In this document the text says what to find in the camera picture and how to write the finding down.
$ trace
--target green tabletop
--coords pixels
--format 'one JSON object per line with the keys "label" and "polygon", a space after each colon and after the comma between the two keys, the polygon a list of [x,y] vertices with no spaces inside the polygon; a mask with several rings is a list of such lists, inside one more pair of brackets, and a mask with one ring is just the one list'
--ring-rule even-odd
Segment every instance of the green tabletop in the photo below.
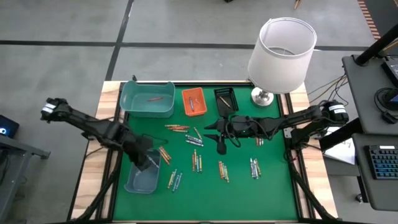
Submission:
{"label": "green tabletop", "polygon": [[[131,163],[123,155],[118,193],[114,210],[114,220],[296,220],[297,213],[290,181],[289,168],[284,161],[285,150],[282,132],[273,140],[264,141],[257,147],[254,139],[241,139],[242,147],[236,148],[227,139],[227,155],[216,152],[216,142],[203,138],[204,147],[185,142],[184,133],[171,132],[165,124],[181,124],[196,127],[200,134],[216,134],[214,130],[204,130],[218,118],[214,89],[222,86],[203,87],[207,113],[202,116],[185,115],[182,93],[187,88],[197,86],[176,86],[174,115],[168,119],[131,118],[129,125],[135,133],[147,133],[158,138],[168,139],[164,148],[171,155],[170,166],[160,164],[160,175],[154,193],[132,194],[124,189]],[[277,118],[277,100],[267,108],[256,108],[250,101],[250,86],[234,87],[239,111],[257,117]],[[190,135],[196,136],[193,129]],[[202,156],[203,172],[192,171],[192,154],[196,149]],[[262,176],[251,177],[250,158],[257,158]],[[228,167],[229,183],[220,178],[218,161]],[[172,193],[167,189],[174,169],[183,172],[179,189]]]}

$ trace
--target silver lamp base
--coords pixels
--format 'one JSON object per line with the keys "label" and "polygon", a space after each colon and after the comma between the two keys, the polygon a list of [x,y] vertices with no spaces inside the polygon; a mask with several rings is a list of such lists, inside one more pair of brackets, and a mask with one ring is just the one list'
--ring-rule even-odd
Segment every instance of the silver lamp base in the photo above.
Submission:
{"label": "silver lamp base", "polygon": [[265,107],[272,103],[274,94],[268,93],[258,87],[255,87],[251,92],[251,101],[254,106]]}

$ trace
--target keyboard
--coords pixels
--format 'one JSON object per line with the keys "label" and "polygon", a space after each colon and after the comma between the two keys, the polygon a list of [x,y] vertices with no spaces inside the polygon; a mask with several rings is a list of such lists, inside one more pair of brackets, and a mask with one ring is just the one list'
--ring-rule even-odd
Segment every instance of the keyboard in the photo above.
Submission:
{"label": "keyboard", "polygon": [[398,180],[398,146],[365,146],[373,178]]}

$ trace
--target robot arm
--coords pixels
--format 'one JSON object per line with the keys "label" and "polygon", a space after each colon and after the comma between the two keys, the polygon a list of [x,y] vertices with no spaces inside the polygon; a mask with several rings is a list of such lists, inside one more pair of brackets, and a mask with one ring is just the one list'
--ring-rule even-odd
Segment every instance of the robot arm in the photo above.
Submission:
{"label": "robot arm", "polygon": [[300,149],[310,136],[331,126],[342,126],[348,122],[344,106],[334,101],[323,101],[317,106],[283,115],[280,118],[252,118],[250,116],[232,116],[230,119],[219,119],[205,129],[216,129],[220,135],[205,134],[217,142],[217,152],[226,154],[224,139],[228,138],[236,147],[240,147],[239,138],[259,137],[271,140],[281,129],[311,122],[302,129],[293,129],[290,147]]}
{"label": "robot arm", "polygon": [[152,149],[152,139],[137,136],[128,126],[118,121],[96,119],[69,106],[65,99],[48,98],[43,107],[41,120],[64,121],[82,130],[82,136],[89,139],[94,136],[98,142],[108,149],[122,150],[130,161],[140,170],[150,166],[147,150]]}

